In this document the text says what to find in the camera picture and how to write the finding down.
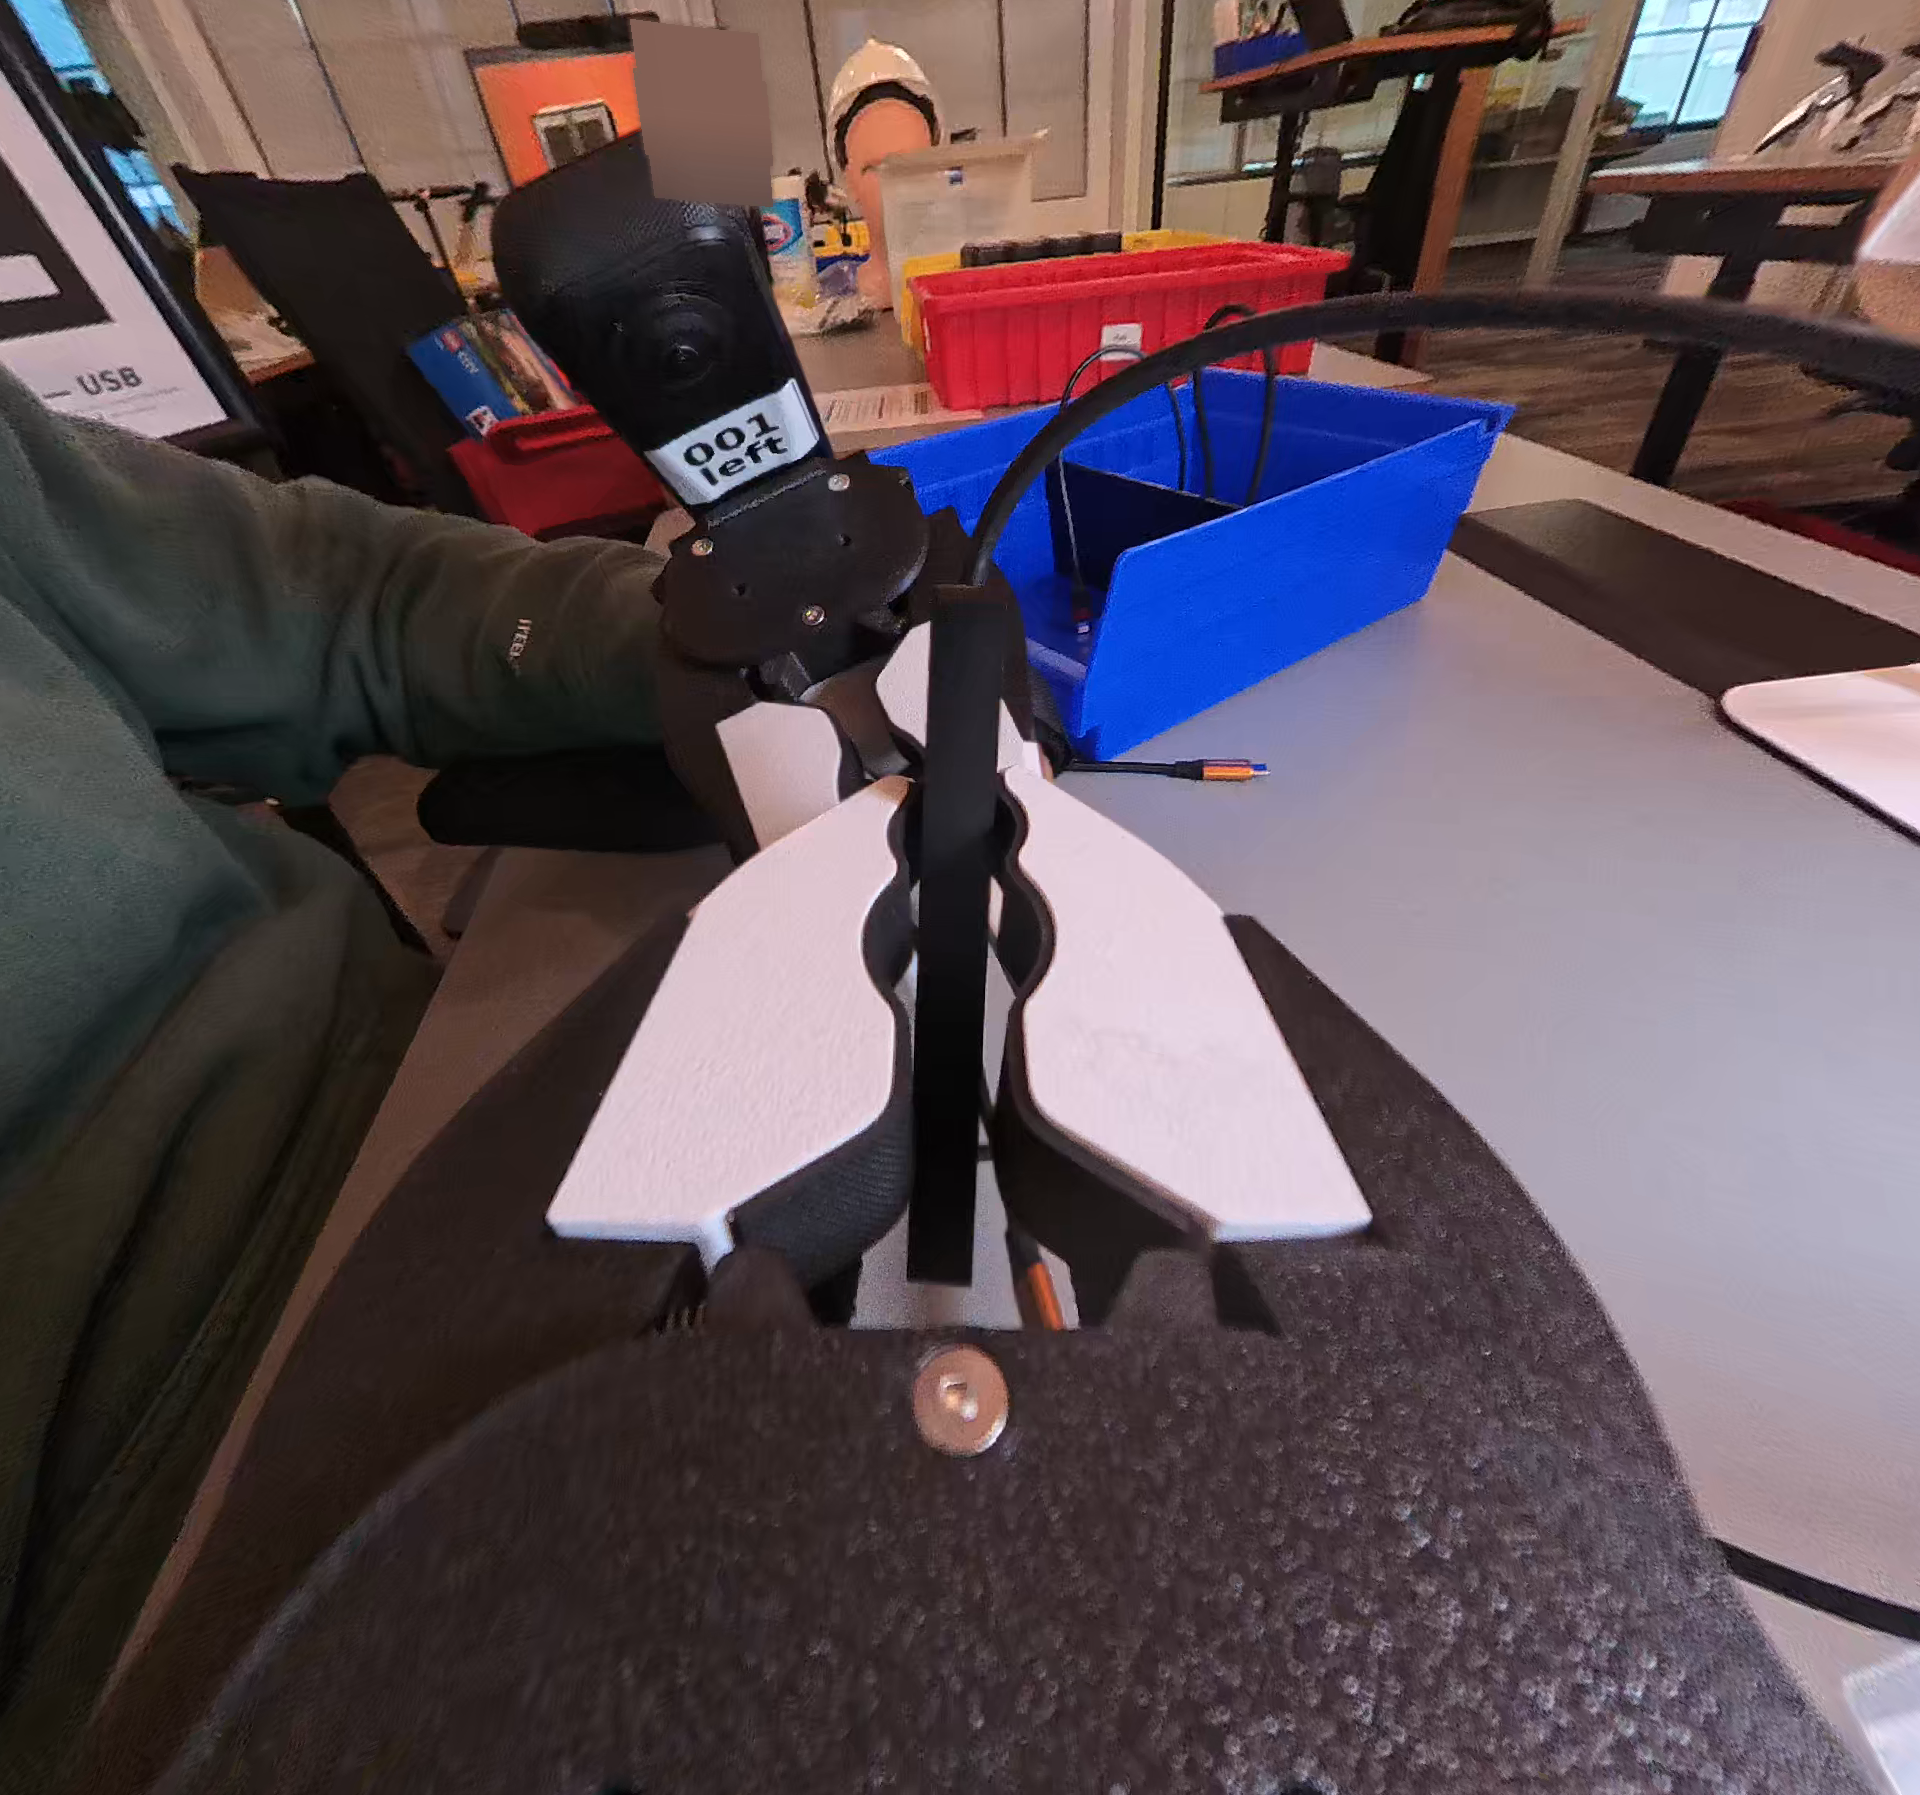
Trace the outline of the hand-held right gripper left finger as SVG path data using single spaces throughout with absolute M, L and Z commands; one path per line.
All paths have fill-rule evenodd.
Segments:
M 906 783 L 888 772 L 692 902 L 547 1233 L 848 1281 L 916 1184 L 906 982 Z

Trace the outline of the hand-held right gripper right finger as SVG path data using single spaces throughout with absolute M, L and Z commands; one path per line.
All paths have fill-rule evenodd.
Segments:
M 1036 767 L 1001 772 L 1001 820 L 991 1182 L 1082 1326 L 1106 1326 L 1144 1250 L 1371 1233 L 1249 975 L 1265 928 Z

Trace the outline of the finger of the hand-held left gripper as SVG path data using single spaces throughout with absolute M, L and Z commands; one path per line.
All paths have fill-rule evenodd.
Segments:
M 713 746 L 744 799 L 744 856 L 764 856 L 778 832 L 820 820 L 869 783 L 906 772 L 901 738 L 869 704 L 856 704 L 848 719 L 820 704 L 748 704 L 713 719 Z
M 901 651 L 871 675 L 871 704 L 883 704 L 883 718 L 888 718 L 888 726 L 891 726 L 891 739 L 901 739 L 906 764 L 930 764 L 930 693 L 932 693 L 932 621 L 916 621 L 901 635 Z M 1010 719 L 1001 679 L 991 679 L 991 718 L 1001 718 L 1001 726 L 991 726 L 1001 738 L 991 767 L 1001 772 L 1021 767 L 1021 772 L 1046 772 L 1055 783 L 1055 764 L 1046 764 L 1038 738 L 1025 738 Z

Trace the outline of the blue plastic bin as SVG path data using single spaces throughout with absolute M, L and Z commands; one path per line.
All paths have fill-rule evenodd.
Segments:
M 1001 532 L 991 568 L 1021 594 L 1025 660 L 1093 764 L 1424 600 L 1509 407 L 1206 373 L 1206 432 L 1210 461 L 1179 382 L 1179 407 L 1144 388 L 1063 448 L 1063 461 L 1241 506 L 1128 550 L 1087 635 L 1055 568 L 1046 483 Z

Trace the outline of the white wipes canister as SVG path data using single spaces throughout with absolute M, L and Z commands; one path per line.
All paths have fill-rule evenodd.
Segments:
M 820 305 L 820 270 L 815 270 L 801 180 L 778 180 L 775 200 L 764 203 L 764 250 L 769 250 L 775 305 L 778 311 L 815 311 Z

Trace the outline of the blue printed box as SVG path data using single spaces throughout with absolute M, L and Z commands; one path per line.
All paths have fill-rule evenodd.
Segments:
M 445 318 L 438 330 L 409 341 L 407 357 L 457 415 L 464 434 L 493 434 L 519 415 L 584 409 L 572 377 L 547 354 L 525 330 L 511 305 Z

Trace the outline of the red plastic basket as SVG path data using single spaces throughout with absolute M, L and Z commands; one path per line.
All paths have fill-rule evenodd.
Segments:
M 663 474 L 594 415 L 541 409 L 457 434 L 452 461 L 482 525 L 519 534 L 646 534 Z

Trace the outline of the orange screen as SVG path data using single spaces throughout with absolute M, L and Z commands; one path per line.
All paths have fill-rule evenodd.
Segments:
M 634 50 L 590 45 L 475 45 L 464 50 L 475 103 L 493 121 L 493 143 L 504 160 L 511 189 L 628 142 L 634 121 Z

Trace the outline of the white paper sheet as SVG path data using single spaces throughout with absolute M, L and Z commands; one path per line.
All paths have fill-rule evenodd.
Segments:
M 950 409 L 932 382 L 815 388 L 815 409 L 833 441 L 883 441 L 883 434 L 930 434 L 930 432 L 979 424 L 979 409 Z

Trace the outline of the black bin divider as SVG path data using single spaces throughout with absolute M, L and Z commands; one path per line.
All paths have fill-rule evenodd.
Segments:
M 1206 532 L 1232 513 L 1241 506 L 1144 483 L 1144 474 L 1117 474 L 1096 461 L 1055 461 L 1046 472 L 1046 525 L 1055 525 L 1055 568 L 1063 575 L 1074 630 L 1087 635 L 1096 621 L 1111 568 L 1128 550 Z

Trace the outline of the mannequin head white helmet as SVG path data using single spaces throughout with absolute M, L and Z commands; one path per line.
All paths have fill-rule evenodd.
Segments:
M 883 160 L 950 143 L 950 113 L 921 57 L 859 38 L 828 87 L 828 160 L 869 239 L 883 239 Z

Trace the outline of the white plastic container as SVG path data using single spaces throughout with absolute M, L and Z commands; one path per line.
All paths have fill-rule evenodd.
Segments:
M 1055 131 L 1038 126 L 1021 142 L 888 155 L 871 184 L 891 289 L 906 284 L 916 260 L 1038 239 L 1046 225 L 1036 218 L 1036 160 L 1046 142 Z

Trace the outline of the black office chair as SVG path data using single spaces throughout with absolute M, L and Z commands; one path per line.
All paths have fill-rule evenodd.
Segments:
M 206 247 L 223 247 L 254 289 L 314 354 L 407 506 L 475 517 L 445 409 L 409 346 L 464 318 L 464 289 L 396 218 L 374 174 L 255 180 L 170 166 Z

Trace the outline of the red plastic bin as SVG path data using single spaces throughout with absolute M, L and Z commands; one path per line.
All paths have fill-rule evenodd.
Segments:
M 901 325 L 950 409 L 1021 409 L 1063 388 L 1093 354 L 1167 354 L 1206 330 L 1210 311 L 1289 311 L 1343 280 L 1335 247 L 1242 247 L 1130 235 L 1117 250 L 961 262 L 916 260 Z

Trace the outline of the black floor lamp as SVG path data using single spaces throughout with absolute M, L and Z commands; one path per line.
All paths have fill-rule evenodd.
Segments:
M 1153 203 L 1144 203 L 1153 235 L 1167 225 L 1170 69 L 1179 69 L 1179 0 L 1156 0 Z

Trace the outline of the wooden standing desk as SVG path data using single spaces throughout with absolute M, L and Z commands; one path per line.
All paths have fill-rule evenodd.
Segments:
M 1283 211 L 1289 211 L 1289 166 L 1299 166 L 1299 142 L 1308 113 L 1331 103 L 1363 103 L 1375 98 L 1385 78 L 1403 78 L 1403 103 L 1396 126 L 1385 142 L 1371 200 L 1357 211 L 1357 250 L 1343 270 L 1343 289 L 1411 289 L 1414 270 L 1414 200 L 1424 200 L 1424 142 L 1427 142 L 1427 74 L 1452 57 L 1469 57 L 1469 45 L 1498 45 L 1491 57 L 1534 57 L 1554 38 L 1583 33 L 1590 17 L 1563 17 L 1552 25 L 1540 45 L 1519 45 L 1501 25 L 1491 33 L 1371 33 L 1371 38 L 1335 38 L 1315 50 L 1299 50 L 1268 74 L 1242 74 L 1242 78 L 1206 78 L 1206 94 L 1218 98 L 1225 126 L 1242 121 L 1275 121 L 1275 166 L 1268 166 L 1268 189 L 1265 189 L 1265 225 L 1257 239 L 1275 247 L 1283 239 Z

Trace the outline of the wooden pillar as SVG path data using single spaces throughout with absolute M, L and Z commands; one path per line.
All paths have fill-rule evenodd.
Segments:
M 1462 211 L 1462 184 L 1469 184 L 1469 155 L 1476 155 L 1476 126 L 1486 126 L 1486 78 L 1498 45 L 1469 45 L 1469 57 L 1452 57 L 1427 74 L 1427 142 L 1424 142 L 1424 239 L 1414 239 L 1414 270 L 1411 289 L 1439 289 L 1452 247 L 1459 247 L 1459 211 Z

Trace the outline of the black bag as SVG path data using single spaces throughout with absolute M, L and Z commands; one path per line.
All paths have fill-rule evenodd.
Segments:
M 1385 33 L 1491 33 L 1501 25 L 1519 45 L 1540 45 L 1554 25 L 1552 0 L 1411 0 Z

